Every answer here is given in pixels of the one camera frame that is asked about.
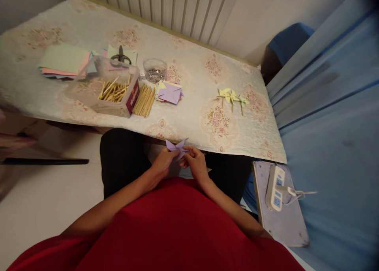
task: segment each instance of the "scissors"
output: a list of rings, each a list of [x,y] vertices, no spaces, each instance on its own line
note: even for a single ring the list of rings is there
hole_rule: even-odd
[[[111,60],[118,60],[119,62],[123,62],[123,63],[125,63],[125,60],[128,60],[129,64],[131,65],[131,60],[127,56],[124,55],[124,51],[122,50],[122,46],[120,46],[118,49],[118,55],[112,56]],[[112,61],[111,61],[111,65],[114,66],[115,68],[119,68],[122,66],[118,63],[113,63]]]

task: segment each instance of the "white power strip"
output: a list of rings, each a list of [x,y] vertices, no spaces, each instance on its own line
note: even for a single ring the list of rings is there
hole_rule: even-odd
[[[283,206],[283,189],[281,189],[281,186],[284,185],[284,177],[285,172],[283,169],[276,165],[271,166],[266,193],[266,204],[270,211],[281,211]]]

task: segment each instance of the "floral mattress cover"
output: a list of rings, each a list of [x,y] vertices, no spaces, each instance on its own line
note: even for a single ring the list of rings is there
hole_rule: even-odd
[[[68,43],[101,52],[108,44],[167,62],[166,80],[179,83],[178,105],[154,102],[150,116],[122,118],[94,112],[65,97],[67,81],[47,79],[37,67],[49,45]],[[0,36],[0,102],[25,115],[60,122],[126,128],[199,149],[287,163],[258,68],[203,48],[87,0],[67,0]],[[243,108],[217,97],[231,88]]]

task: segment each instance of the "radiator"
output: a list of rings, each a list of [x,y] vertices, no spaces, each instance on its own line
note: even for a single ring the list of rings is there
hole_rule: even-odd
[[[235,0],[100,0],[216,46]]]

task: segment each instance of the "red shirt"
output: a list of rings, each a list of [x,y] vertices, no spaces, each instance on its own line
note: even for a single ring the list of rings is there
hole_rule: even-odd
[[[303,270],[280,243],[247,238],[195,185],[165,180],[103,233],[46,239],[8,270]]]

